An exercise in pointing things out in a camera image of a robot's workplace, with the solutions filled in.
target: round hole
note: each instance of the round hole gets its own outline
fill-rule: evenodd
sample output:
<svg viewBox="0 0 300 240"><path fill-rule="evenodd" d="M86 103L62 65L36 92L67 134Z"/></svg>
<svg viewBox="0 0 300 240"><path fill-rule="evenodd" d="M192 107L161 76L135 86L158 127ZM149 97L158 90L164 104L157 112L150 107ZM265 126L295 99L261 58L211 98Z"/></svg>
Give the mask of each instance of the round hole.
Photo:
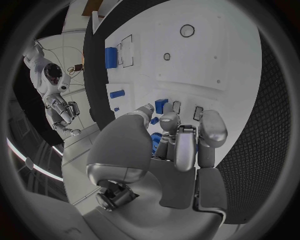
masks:
<svg viewBox="0 0 300 240"><path fill-rule="evenodd" d="M163 55L163 59L166 60L166 61L169 61L170 58L171 58L170 53L165 53L165 54Z"/></svg>
<svg viewBox="0 0 300 240"><path fill-rule="evenodd" d="M189 38L190 36L193 36L194 33L195 33L195 28L189 24L183 25L180 29L180 34L184 38Z"/></svg>

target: blue object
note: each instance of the blue object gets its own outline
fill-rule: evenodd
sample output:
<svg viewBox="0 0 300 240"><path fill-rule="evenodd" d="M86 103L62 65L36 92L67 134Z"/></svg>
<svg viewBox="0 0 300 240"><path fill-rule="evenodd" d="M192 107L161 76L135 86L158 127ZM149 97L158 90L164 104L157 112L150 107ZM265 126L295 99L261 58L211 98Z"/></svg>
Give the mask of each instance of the blue object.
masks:
<svg viewBox="0 0 300 240"><path fill-rule="evenodd" d="M116 47L105 48L105 68L115 69L118 66L118 49Z"/></svg>
<svg viewBox="0 0 300 240"><path fill-rule="evenodd" d="M168 99L159 99L155 101L155 110L157 114L163 114L164 105L168 102Z"/></svg>
<svg viewBox="0 0 300 240"><path fill-rule="evenodd" d="M151 138L152 138L152 154L154 155L156 150L158 149L162 135L158 132L155 132L151 135Z"/></svg>
<svg viewBox="0 0 300 240"><path fill-rule="evenodd" d="M157 124L159 121L160 121L160 119L156 116L155 118L151 119L151 124L152 125Z"/></svg>
<svg viewBox="0 0 300 240"><path fill-rule="evenodd" d="M125 91L124 90L113 91L109 95L110 95L111 99L115 99L115 98L118 98L118 97L125 96Z"/></svg>

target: white robot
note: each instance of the white robot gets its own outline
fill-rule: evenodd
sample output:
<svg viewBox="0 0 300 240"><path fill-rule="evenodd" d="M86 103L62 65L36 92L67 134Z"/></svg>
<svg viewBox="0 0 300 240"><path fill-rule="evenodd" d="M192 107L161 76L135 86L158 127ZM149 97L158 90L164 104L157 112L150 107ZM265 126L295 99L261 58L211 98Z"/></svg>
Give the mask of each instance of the white robot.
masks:
<svg viewBox="0 0 300 240"><path fill-rule="evenodd" d="M34 42L26 48L23 56L24 63L30 69L31 82L44 102L51 127L66 138L80 134L79 129L67 128L80 114L78 105L74 101L67 103L61 96L70 87L71 77L44 58L42 47Z"/></svg>

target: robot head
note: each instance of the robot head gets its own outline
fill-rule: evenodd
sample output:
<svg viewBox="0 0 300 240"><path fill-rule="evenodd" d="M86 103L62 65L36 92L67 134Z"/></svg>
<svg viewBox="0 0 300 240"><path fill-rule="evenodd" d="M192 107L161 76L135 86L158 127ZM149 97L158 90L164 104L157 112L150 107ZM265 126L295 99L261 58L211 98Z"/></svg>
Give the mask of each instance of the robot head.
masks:
<svg viewBox="0 0 300 240"><path fill-rule="evenodd" d="M44 74L52 85L57 85L63 76L61 68L55 63L49 63L44 68Z"/></svg>

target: black mesh fabric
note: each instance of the black mesh fabric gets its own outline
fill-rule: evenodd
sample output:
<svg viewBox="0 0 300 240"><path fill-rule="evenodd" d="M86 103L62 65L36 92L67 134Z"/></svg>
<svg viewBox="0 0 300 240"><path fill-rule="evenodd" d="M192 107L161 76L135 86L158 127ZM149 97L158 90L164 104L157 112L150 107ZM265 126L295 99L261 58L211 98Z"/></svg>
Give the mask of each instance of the black mesh fabric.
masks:
<svg viewBox="0 0 300 240"><path fill-rule="evenodd" d="M260 35L261 80L256 102L238 140L217 166L225 182L226 224L244 224L273 189L286 158L290 106L283 74L270 46Z"/></svg>

